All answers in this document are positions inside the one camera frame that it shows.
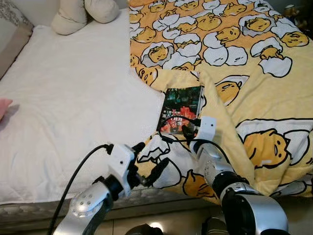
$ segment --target black cable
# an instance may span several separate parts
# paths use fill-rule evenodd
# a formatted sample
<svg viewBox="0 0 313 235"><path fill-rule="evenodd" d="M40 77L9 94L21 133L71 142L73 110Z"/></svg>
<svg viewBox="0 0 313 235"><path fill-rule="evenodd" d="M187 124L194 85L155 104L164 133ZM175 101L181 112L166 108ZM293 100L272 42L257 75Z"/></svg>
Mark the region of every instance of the black cable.
<svg viewBox="0 0 313 235"><path fill-rule="evenodd" d="M163 122L162 122L162 125L161 126L164 126L164 124L169 120L169 119L172 119L172 118L182 118L182 119L186 119L188 121L190 121L191 123L195 124L196 126L200 126L200 123L201 123L201 119L190 119L190 118L187 118L187 117L184 117L184 116L179 116L179 115L173 115L173 116L170 116L169 118L165 119ZM164 136L161 134L161 130L159 129L158 131L158 134L160 135L160 137L162 138L163 141L165 142L168 142L168 143L174 143L174 142L179 142L179 143L182 143L182 142L188 142L188 141L202 141L202 142L205 142L205 143L210 143L212 145L214 145L215 147L217 147L221 153L224 155L224 157L226 158L227 161L228 160L228 157L226 155L226 153L224 152L224 150L218 145L216 144L215 142L213 141L209 141L209 140L205 140L205 139L191 139L191 140L174 140L172 138L169 138L167 136Z"/></svg>
<svg viewBox="0 0 313 235"><path fill-rule="evenodd" d="M110 149L110 148L112 148L112 147L111 147L110 145L107 145L107 144L99 145L98 147L95 147L92 151L90 151L90 152L85 156L85 158L79 163L79 165L78 165L78 167L76 168L76 170L74 171L74 173L73 173L71 179L69 180L69 182L68 182L68 184L67 184L67 187L65 188L65 190L64 190L64 192L63 192L63 195L62 195L62 197L61 197L61 200L60 200L60 202L59 202L59 204L58 204L57 209L56 209L55 212L54 212L54 215L53 215L53 218L52 218L52 220L51 220L51 222L50 222L49 230L48 230L48 233L47 233L48 235L51 235L52 232L53 232L54 225L55 225L55 221L56 221L57 218L58 218L59 212L60 212L60 210L61 210L62 204L63 204L63 202L64 202L64 200L65 200L66 195L67 195L67 192L68 192L68 190L69 190L71 184L73 183L73 181L74 181L74 179L75 179L77 173L79 172L80 168L82 168L82 166L83 166L83 164L85 163L85 161L87 161L87 159L88 159L93 153L95 153L96 151L98 151L100 148Z"/></svg>

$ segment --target colorful book cover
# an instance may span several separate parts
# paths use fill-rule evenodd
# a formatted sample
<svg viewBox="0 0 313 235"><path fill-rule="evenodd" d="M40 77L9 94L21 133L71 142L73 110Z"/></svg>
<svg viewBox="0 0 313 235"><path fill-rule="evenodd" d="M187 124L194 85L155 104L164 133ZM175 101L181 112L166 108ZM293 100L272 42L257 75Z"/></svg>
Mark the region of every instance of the colorful book cover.
<svg viewBox="0 0 313 235"><path fill-rule="evenodd" d="M192 123L180 117L174 117L165 124L164 121L173 115L196 119L200 112L202 91L203 87L200 86L167 89L156 130L168 134L182 134L183 125L194 130L195 127Z"/></svg>

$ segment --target pink object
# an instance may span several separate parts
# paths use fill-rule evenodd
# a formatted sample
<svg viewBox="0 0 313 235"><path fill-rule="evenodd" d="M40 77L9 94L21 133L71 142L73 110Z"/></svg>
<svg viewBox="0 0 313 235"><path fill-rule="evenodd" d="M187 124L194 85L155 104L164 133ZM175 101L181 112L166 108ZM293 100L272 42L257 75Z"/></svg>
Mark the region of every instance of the pink object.
<svg viewBox="0 0 313 235"><path fill-rule="evenodd" d="M12 104L13 100L0 98L0 120L2 119L4 113L8 109L9 105Z"/></svg>

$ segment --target white bed sheet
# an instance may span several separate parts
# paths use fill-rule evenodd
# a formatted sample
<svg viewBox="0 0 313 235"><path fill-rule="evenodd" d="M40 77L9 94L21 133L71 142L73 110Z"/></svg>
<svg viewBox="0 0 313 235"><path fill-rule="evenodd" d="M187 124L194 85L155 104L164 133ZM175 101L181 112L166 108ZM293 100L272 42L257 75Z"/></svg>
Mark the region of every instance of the white bed sheet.
<svg viewBox="0 0 313 235"><path fill-rule="evenodd" d="M73 171L95 146L134 145L156 129L163 94L129 67L128 11L61 36L37 26L0 81L14 100L0 122L0 204L59 200ZM94 154L69 197L106 172Z"/></svg>

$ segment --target book cover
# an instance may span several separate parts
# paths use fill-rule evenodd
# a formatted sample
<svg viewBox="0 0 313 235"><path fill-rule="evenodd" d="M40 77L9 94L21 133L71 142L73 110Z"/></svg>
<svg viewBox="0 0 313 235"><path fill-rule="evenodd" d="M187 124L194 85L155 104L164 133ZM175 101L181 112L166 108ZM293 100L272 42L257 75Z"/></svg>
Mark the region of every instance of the book cover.
<svg viewBox="0 0 313 235"><path fill-rule="evenodd" d="M156 130L168 134L182 134L182 126L186 125L191 130L195 127L189 121L175 117L164 121L173 115L196 119L199 116L201 95L203 87L189 87L183 89L167 89Z"/></svg>

